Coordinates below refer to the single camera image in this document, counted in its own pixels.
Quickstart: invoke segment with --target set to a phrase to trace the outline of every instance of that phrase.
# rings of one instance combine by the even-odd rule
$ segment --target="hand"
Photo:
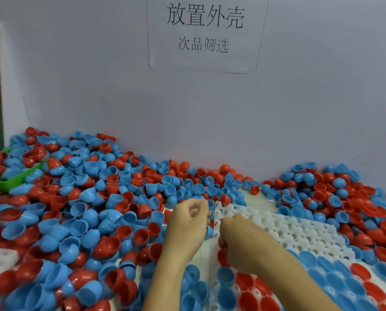
[[[191,198],[176,205],[167,225],[163,254],[177,256],[187,265],[206,237],[210,214],[207,200],[203,198]]]
[[[241,214],[222,218],[220,238],[227,262],[244,274],[257,274],[268,256],[285,251],[262,227]]]

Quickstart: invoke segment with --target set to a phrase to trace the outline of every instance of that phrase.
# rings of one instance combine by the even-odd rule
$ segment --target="paper sign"
[[[268,0],[147,0],[151,68],[255,73]]]

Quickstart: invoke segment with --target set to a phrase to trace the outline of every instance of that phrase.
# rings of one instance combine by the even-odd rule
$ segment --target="left hand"
[[[207,200],[203,198],[190,198],[176,205],[167,226],[163,254],[176,256],[187,265],[206,237],[210,215]]]

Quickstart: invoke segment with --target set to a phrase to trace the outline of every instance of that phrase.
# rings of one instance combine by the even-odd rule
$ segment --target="forearm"
[[[261,261],[258,270],[287,311],[341,311],[288,252]]]
[[[181,281],[186,265],[164,251],[154,272],[142,311],[180,310]]]

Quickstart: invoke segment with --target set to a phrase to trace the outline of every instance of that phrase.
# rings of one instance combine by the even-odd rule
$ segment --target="green plastic tray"
[[[2,150],[2,152],[9,153],[12,150],[12,148],[5,148]],[[43,167],[43,164],[44,162],[35,164],[33,168],[30,168],[9,180],[1,180],[0,178],[0,191],[9,192],[12,188],[18,187],[20,184],[24,183],[24,179],[26,178],[26,176],[33,173],[33,171],[37,168],[41,169]]]

